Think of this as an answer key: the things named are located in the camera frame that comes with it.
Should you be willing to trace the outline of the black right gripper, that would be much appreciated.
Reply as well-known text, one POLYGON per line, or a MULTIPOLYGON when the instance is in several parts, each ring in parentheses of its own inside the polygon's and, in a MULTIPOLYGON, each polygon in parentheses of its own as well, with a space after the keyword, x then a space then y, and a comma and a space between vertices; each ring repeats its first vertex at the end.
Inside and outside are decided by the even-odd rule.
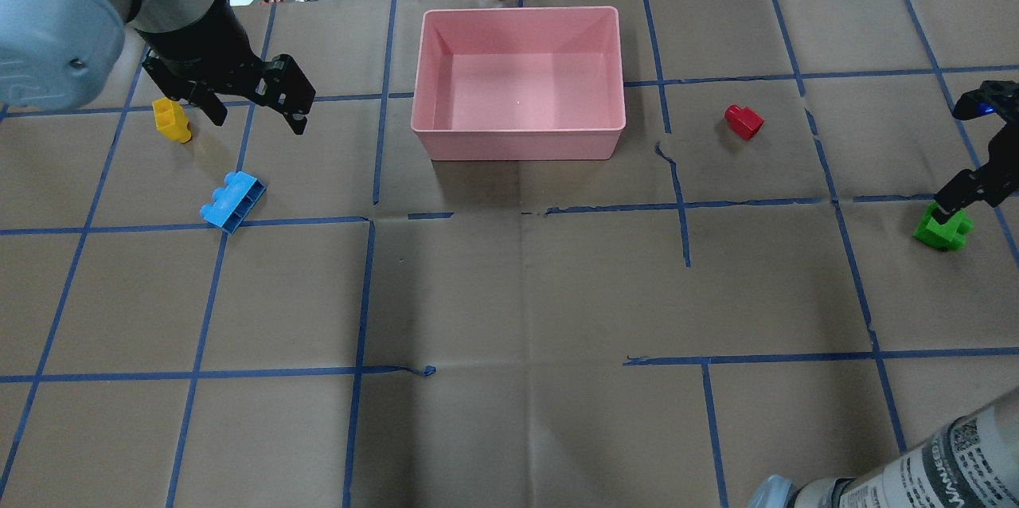
POLYGON ((952 116, 960 121, 982 119, 994 114, 1003 120, 1001 130, 987 145, 989 159, 977 170, 959 171, 933 201, 941 214, 956 214, 982 201, 999 206, 1017 191, 1018 185, 1018 84, 1015 80, 984 80, 961 95, 952 116))

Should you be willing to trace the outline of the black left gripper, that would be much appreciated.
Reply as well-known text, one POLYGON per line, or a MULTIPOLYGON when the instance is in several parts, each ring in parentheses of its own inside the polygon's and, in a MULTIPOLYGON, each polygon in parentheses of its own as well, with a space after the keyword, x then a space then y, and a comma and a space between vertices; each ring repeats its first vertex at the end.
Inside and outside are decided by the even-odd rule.
POLYGON ((305 134, 316 90, 294 57, 261 61, 232 10, 209 10, 183 29, 143 30, 150 46, 146 73, 164 97, 184 100, 222 127, 227 109, 220 94, 232 94, 283 116, 294 135, 305 134))

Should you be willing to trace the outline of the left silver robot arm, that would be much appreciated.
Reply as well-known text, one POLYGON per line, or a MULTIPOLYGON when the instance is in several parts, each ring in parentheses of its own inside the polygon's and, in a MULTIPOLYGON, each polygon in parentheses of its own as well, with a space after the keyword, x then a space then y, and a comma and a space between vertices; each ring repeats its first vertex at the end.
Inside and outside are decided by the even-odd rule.
POLYGON ((229 0, 2 0, 3 104, 68 111, 104 90, 125 33, 149 48, 142 67, 164 97, 224 123, 222 96, 278 112, 297 135, 316 91, 290 55, 252 48, 229 0))

